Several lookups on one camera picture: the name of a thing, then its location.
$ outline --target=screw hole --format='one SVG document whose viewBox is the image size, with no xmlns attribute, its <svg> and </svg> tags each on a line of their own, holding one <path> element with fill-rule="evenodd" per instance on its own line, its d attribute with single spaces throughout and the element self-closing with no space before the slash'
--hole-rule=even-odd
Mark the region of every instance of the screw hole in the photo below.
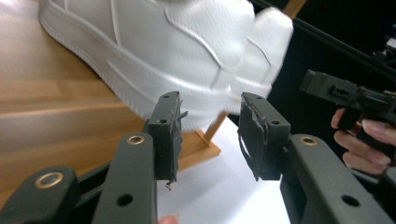
<svg viewBox="0 0 396 224">
<path fill-rule="evenodd" d="M 341 198 L 343 199 L 344 203 L 347 203 L 351 206 L 359 207 L 361 205 L 358 200 L 349 195 L 343 195 Z"/>
<path fill-rule="evenodd" d="M 131 194 L 124 194 L 117 199 L 117 205 L 124 207 L 132 202 L 134 198 Z"/>
<path fill-rule="evenodd" d="M 139 145 L 144 141 L 145 141 L 145 137 L 140 136 L 140 135 L 135 135 L 135 136 L 128 138 L 128 140 L 126 142 L 129 145 Z"/>
<path fill-rule="evenodd" d="M 311 137 L 302 137 L 300 140 L 307 146 L 311 146 L 311 147 L 314 147 L 318 144 L 317 140 L 315 140 Z"/>
</svg>

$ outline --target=wooden stick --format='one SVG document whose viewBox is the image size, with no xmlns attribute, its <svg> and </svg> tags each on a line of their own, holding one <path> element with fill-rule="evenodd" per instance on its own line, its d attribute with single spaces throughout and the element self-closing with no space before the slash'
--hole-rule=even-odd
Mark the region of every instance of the wooden stick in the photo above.
<svg viewBox="0 0 396 224">
<path fill-rule="evenodd" d="M 304 6 L 306 0 L 289 0 L 288 4 L 283 9 L 283 13 L 294 20 L 301 8 Z"/>
<path fill-rule="evenodd" d="M 212 140 L 212 137 L 215 135 L 216 131 L 220 127 L 221 123 L 227 118 L 228 112 L 222 111 L 219 113 L 218 118 L 214 123 L 210 125 L 210 127 L 206 130 L 206 133 L 204 134 L 204 140 L 207 142 L 210 142 Z"/>
</svg>

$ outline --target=brass grommet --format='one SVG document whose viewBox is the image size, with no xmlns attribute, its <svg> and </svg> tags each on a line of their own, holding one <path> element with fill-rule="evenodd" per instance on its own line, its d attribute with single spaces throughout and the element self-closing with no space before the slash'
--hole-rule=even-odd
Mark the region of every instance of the brass grommet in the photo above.
<svg viewBox="0 0 396 224">
<path fill-rule="evenodd" d="M 126 142 L 129 145 L 139 145 L 144 141 L 145 141 L 145 137 L 143 137 L 141 135 L 134 135 L 134 136 L 128 138 L 128 140 L 126 140 Z"/>
<path fill-rule="evenodd" d="M 308 136 L 301 137 L 300 141 L 302 143 L 304 143 L 305 145 L 310 146 L 310 147 L 314 147 L 314 146 L 318 145 L 318 141 L 317 140 L 315 140 L 314 138 L 308 137 Z"/>
<path fill-rule="evenodd" d="M 35 181 L 35 187 L 37 189 L 49 189 L 50 187 L 53 187 L 57 185 L 59 182 L 64 179 L 64 174 L 61 172 L 51 172 L 45 175 L 40 176 L 36 181 Z"/>
</svg>

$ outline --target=white sneaker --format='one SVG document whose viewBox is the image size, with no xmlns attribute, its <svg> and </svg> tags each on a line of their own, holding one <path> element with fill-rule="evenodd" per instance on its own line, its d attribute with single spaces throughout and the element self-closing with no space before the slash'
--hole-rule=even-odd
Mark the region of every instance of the white sneaker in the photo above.
<svg viewBox="0 0 396 224">
<path fill-rule="evenodd" d="M 39 19 L 139 116 L 180 91 L 192 130 L 224 108 L 254 12 L 246 0 L 43 0 Z"/>
<path fill-rule="evenodd" d="M 240 113 L 243 91 L 268 96 L 282 67 L 292 33 L 291 19 L 278 9 L 268 7 L 256 15 L 254 29 L 247 38 L 244 64 L 231 83 L 226 111 Z"/>
</svg>

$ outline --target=hand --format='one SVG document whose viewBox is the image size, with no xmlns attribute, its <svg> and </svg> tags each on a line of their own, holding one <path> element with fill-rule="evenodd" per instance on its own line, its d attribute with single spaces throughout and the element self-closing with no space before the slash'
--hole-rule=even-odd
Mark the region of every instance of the hand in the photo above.
<svg viewBox="0 0 396 224">
<path fill-rule="evenodd" d="M 178 224 L 177 216 L 166 216 L 158 220 L 158 224 Z"/>
<path fill-rule="evenodd" d="M 334 129 L 338 128 L 338 121 L 344 111 L 344 108 L 338 109 L 332 116 L 331 125 Z M 396 129 L 389 124 L 364 119 L 362 121 L 362 127 L 366 133 L 376 140 L 396 146 Z M 349 168 L 362 170 L 373 175 L 379 175 L 384 172 L 390 164 L 389 157 L 345 131 L 339 130 L 335 132 L 334 140 L 340 146 L 348 150 L 348 152 L 343 155 L 343 160 Z"/>
</svg>

